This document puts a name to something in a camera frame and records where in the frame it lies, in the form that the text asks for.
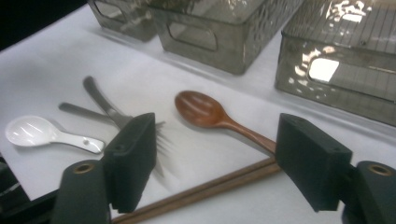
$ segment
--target brown wooden spoon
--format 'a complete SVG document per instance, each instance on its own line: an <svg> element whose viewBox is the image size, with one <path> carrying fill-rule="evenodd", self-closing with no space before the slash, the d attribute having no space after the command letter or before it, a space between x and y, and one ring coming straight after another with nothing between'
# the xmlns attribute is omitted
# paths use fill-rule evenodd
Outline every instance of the brown wooden spoon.
<svg viewBox="0 0 396 224"><path fill-rule="evenodd" d="M224 128L252 140L275 155L276 143L231 119L215 99L198 91L182 91L175 104L178 113L189 123L202 128Z"/></svg>

